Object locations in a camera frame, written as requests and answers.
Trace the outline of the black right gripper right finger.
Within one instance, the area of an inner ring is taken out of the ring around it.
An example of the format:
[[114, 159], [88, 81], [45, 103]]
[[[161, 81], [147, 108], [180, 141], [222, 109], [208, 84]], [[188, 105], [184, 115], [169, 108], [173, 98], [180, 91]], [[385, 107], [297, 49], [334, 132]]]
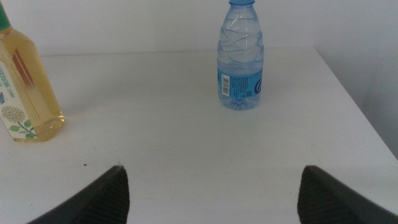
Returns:
[[354, 191], [323, 169], [305, 166], [298, 193], [301, 223], [397, 224], [397, 215]]

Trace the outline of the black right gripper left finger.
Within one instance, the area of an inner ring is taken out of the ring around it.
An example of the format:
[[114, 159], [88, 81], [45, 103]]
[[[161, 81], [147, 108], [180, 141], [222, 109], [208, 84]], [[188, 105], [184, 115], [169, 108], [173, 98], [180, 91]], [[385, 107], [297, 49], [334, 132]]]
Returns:
[[123, 166], [113, 166], [83, 190], [30, 223], [126, 224], [128, 213], [127, 172]]

